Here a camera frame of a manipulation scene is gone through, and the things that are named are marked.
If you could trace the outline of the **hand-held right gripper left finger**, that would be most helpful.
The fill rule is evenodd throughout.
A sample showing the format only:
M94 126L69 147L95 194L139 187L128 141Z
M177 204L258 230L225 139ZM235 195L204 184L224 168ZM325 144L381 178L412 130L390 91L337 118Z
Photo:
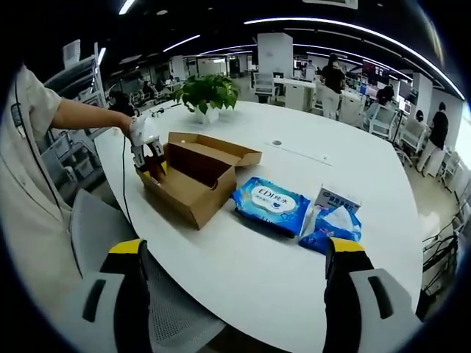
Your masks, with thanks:
M151 352L146 241L118 243L65 302L60 334L73 352Z

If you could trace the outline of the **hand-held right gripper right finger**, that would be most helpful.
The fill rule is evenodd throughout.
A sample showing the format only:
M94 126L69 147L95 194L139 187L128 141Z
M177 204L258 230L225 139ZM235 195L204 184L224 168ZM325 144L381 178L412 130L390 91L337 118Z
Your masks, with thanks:
M324 352L396 352L421 326L408 291L357 242L327 241Z

